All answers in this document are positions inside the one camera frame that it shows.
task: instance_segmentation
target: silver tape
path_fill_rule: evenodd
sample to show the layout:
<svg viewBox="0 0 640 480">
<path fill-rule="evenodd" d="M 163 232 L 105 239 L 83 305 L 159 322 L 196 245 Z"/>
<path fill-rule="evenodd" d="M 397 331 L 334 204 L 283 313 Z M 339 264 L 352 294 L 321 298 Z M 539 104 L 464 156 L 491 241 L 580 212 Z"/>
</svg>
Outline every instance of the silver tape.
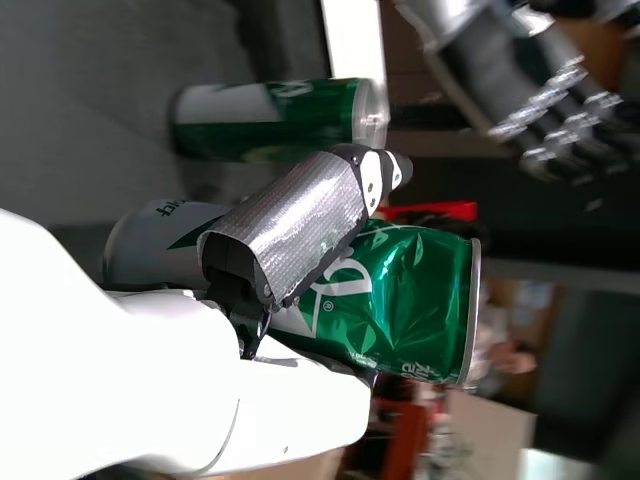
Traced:
<svg viewBox="0 0 640 480">
<path fill-rule="evenodd" d="M 361 187 L 349 163 L 318 152 L 203 233 L 198 258 L 212 232 L 242 242 L 280 303 L 356 227 L 363 211 Z"/>
</svg>

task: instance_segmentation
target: red object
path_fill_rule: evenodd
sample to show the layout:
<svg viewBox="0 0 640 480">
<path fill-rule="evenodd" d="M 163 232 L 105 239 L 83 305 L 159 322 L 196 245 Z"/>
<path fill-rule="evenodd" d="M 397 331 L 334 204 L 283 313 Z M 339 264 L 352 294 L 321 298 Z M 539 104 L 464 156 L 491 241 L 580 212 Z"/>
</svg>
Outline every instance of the red object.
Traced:
<svg viewBox="0 0 640 480">
<path fill-rule="evenodd" d="M 445 213 L 464 222 L 475 222 L 478 219 L 478 204 L 469 201 L 420 203 L 405 207 L 379 207 L 378 211 L 383 213 L 384 219 L 389 222 L 393 222 L 404 213 L 411 212 Z"/>
<path fill-rule="evenodd" d="M 398 414 L 393 440 L 385 458 L 382 480 L 411 480 L 418 455 L 427 448 L 427 409 L 408 402 L 379 400 L 377 403 Z"/>
</svg>

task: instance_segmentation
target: white can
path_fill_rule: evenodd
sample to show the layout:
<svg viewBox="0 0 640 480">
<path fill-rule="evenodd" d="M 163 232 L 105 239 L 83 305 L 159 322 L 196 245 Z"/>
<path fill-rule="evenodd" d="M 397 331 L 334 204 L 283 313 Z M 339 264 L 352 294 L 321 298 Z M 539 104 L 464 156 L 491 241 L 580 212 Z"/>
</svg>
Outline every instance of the white can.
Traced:
<svg viewBox="0 0 640 480">
<path fill-rule="evenodd" d="M 168 283 L 207 290 L 196 243 L 230 208 L 184 200 L 157 200 L 116 224 L 105 247 L 102 274 L 109 288 Z"/>
</svg>

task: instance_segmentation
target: crushed soda can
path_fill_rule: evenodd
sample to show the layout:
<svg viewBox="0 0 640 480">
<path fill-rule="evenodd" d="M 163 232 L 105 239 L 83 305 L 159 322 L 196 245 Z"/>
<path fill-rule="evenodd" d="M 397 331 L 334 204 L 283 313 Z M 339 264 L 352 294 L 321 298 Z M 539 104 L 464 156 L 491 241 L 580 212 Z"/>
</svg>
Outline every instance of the crushed soda can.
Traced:
<svg viewBox="0 0 640 480">
<path fill-rule="evenodd" d="M 289 347 L 425 382 L 466 385 L 480 243 L 370 220 L 270 334 Z"/>
</svg>

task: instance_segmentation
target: can label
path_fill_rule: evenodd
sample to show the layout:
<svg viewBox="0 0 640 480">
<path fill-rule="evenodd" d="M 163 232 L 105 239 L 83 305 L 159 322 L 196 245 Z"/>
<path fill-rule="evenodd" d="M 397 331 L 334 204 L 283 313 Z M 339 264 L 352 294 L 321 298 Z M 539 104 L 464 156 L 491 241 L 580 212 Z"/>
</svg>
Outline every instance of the can label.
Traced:
<svg viewBox="0 0 640 480">
<path fill-rule="evenodd" d="M 198 265 L 198 237 L 229 211 L 209 203 L 158 200 L 122 218 L 105 247 L 102 274 L 107 284 L 170 283 L 206 290 Z"/>
<path fill-rule="evenodd" d="M 270 334 L 358 366 L 457 382 L 471 257 L 456 235 L 372 220 L 297 306 L 274 315 Z"/>
<path fill-rule="evenodd" d="M 197 86 L 178 99 L 174 136 L 192 158 L 299 161 L 353 140 L 358 79 Z"/>
</svg>

